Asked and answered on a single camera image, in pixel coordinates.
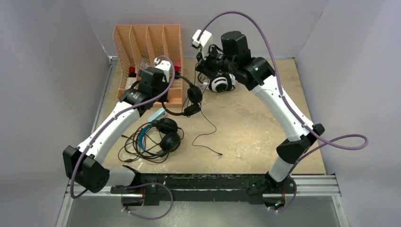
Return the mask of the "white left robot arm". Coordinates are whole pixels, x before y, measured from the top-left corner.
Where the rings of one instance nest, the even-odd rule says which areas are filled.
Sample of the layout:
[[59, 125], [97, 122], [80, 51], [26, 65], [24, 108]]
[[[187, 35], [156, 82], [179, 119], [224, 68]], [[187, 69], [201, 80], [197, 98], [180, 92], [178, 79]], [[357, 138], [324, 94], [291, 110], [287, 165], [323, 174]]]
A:
[[77, 146], [67, 146], [63, 153], [66, 176], [70, 179], [70, 194], [76, 184], [84, 191], [97, 193], [106, 186], [120, 186], [128, 193], [140, 190], [141, 180], [127, 167], [105, 167], [104, 160], [130, 125], [135, 123], [156, 101], [166, 97], [174, 81], [175, 70], [165, 63], [148, 67], [140, 80], [123, 92], [112, 112], [101, 125]]

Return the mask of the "peach plastic file organizer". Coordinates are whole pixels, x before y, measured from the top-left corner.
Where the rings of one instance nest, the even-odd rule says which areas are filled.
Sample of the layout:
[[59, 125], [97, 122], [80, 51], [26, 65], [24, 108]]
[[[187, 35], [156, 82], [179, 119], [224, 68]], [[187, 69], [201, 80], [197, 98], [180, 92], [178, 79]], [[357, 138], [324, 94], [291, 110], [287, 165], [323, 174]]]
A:
[[117, 98], [125, 92], [129, 67], [135, 73], [154, 65], [154, 60], [165, 55], [183, 75], [184, 59], [180, 25], [116, 25], [113, 41], [122, 67], [122, 78]]

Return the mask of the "white product box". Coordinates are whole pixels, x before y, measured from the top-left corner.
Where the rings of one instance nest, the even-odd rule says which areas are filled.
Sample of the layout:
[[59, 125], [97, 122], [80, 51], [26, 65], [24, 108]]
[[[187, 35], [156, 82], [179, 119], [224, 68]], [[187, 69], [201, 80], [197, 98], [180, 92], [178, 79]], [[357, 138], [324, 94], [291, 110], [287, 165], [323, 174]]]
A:
[[136, 82], [136, 78], [134, 78], [134, 77], [128, 77], [127, 78], [127, 81], [126, 81], [126, 84], [125, 84], [125, 89], [130, 89], [131, 88], [131, 86]]

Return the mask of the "light blue stapler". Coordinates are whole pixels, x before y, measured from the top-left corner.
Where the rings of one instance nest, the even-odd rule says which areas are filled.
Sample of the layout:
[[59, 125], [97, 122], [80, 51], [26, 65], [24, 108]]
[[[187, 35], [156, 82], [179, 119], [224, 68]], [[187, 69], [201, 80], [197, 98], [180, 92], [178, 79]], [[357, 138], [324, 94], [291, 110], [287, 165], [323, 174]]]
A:
[[152, 122], [154, 120], [160, 120], [164, 117], [166, 117], [167, 113], [164, 108], [160, 108], [157, 111], [155, 111], [149, 118], [148, 122]]

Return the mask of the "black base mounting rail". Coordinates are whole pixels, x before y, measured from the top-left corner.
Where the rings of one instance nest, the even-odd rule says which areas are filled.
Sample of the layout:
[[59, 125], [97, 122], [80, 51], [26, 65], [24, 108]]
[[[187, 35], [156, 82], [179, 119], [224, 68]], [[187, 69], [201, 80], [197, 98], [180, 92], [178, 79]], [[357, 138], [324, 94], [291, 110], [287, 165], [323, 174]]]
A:
[[150, 174], [134, 177], [128, 186], [114, 186], [112, 194], [124, 196], [124, 205], [132, 205], [128, 195], [138, 194], [146, 206], [161, 201], [247, 202], [251, 205], [281, 207], [286, 196], [296, 192], [296, 183], [286, 177], [277, 183], [267, 174]]

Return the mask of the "small black on-ear headphones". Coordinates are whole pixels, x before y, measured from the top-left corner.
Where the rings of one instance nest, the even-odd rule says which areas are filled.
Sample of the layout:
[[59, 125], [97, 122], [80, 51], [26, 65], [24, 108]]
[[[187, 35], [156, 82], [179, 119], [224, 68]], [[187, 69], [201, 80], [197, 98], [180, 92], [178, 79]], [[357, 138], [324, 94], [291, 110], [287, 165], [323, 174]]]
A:
[[202, 102], [202, 99], [203, 99], [203, 94], [202, 94], [201, 89], [198, 86], [194, 85], [192, 82], [190, 82], [184, 76], [176, 74], [174, 78], [175, 79], [182, 79], [189, 85], [189, 88], [187, 89], [187, 98], [190, 101], [191, 105], [187, 106], [180, 113], [175, 113], [175, 112], [172, 112], [172, 111], [168, 110], [166, 105], [164, 104], [164, 102], [161, 103], [162, 104], [162, 108], [168, 114], [171, 114], [173, 116], [190, 117], [190, 116], [200, 112], [201, 111], [201, 102]]

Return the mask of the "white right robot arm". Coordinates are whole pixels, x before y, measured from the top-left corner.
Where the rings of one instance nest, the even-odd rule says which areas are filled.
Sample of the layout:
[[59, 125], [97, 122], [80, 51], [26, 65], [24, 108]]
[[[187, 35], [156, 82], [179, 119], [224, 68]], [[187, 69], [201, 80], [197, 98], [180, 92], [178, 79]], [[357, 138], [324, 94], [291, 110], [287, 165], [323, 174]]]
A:
[[212, 33], [198, 29], [192, 37], [196, 55], [196, 70], [207, 76], [210, 89], [222, 91], [216, 79], [233, 79], [253, 92], [270, 110], [282, 127], [286, 139], [276, 148], [278, 157], [266, 173], [265, 185], [270, 192], [284, 186], [296, 161], [321, 136], [325, 128], [309, 120], [288, 97], [277, 82], [275, 70], [263, 57], [253, 57], [247, 38], [240, 31], [226, 32], [221, 36], [222, 47], [214, 44]]

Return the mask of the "white and black headphones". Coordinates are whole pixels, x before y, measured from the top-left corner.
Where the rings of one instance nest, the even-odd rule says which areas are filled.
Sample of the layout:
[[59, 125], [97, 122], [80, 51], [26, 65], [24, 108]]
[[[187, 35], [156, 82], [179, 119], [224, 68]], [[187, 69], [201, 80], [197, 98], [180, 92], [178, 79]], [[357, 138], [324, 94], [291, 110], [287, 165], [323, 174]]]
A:
[[199, 73], [197, 76], [198, 81], [201, 84], [201, 87], [206, 90], [213, 91], [215, 93], [221, 93], [225, 91], [233, 91], [235, 90], [236, 80], [232, 74], [218, 74], [218, 76], [214, 79], [209, 79], [208, 82], [203, 82], [201, 79], [206, 75]]

